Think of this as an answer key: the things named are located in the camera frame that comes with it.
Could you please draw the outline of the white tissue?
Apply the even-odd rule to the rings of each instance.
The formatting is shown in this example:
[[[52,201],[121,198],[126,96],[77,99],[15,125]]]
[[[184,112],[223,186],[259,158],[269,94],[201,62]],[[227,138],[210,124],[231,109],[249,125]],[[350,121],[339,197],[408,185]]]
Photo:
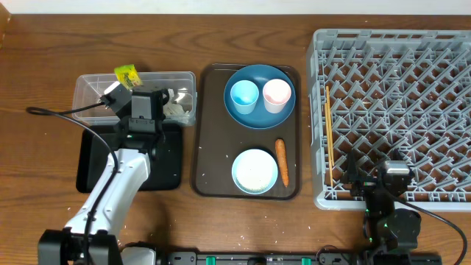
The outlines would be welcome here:
[[[166,116],[188,115],[193,109],[193,97],[186,92],[175,92],[168,89],[168,102],[163,106],[163,113]]]

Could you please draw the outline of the yellow green snack wrapper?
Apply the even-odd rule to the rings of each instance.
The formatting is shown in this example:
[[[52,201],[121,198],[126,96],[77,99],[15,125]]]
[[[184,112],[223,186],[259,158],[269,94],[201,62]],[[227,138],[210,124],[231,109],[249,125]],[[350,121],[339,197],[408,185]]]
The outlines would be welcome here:
[[[133,64],[124,65],[114,68],[117,80],[127,89],[132,90],[134,87],[142,86],[143,82]]]

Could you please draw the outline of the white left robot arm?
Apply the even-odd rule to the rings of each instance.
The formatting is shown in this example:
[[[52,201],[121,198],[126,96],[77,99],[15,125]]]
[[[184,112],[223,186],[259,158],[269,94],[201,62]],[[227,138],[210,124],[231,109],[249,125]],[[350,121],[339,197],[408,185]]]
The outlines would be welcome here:
[[[123,116],[108,143],[93,135],[109,155],[101,177],[77,214],[62,230],[46,230],[38,242],[39,264],[156,264],[157,253],[134,247],[122,255],[117,242],[125,217],[139,188],[151,174],[159,140],[165,138],[163,106],[170,100],[159,91],[109,91],[102,104]]]

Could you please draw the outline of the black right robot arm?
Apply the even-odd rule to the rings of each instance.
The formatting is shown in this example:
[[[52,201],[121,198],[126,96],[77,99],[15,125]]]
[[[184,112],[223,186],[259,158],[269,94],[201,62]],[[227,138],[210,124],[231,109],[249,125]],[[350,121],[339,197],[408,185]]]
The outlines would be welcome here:
[[[366,203],[364,235],[370,246],[351,258],[352,264],[411,264],[410,251],[418,246],[421,217],[412,210],[396,208],[414,173],[399,154],[378,165],[377,175],[363,174],[355,155],[347,155],[347,170],[341,177],[350,194]]]

